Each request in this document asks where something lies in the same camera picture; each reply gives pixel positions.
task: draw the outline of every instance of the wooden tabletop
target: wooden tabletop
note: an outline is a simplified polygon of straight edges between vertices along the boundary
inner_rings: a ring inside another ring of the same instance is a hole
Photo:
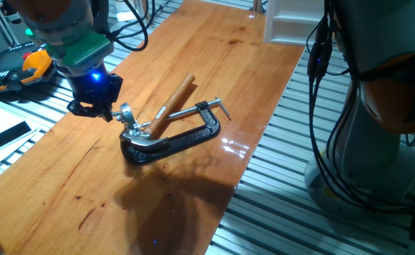
[[[263,44],[265,17],[185,1],[114,72],[140,123],[180,81],[195,86],[178,106],[218,96],[220,134],[138,167],[120,151],[117,122],[66,114],[0,175],[0,251],[5,254],[204,254],[290,78],[302,47]],[[161,136],[202,124],[194,115]]]

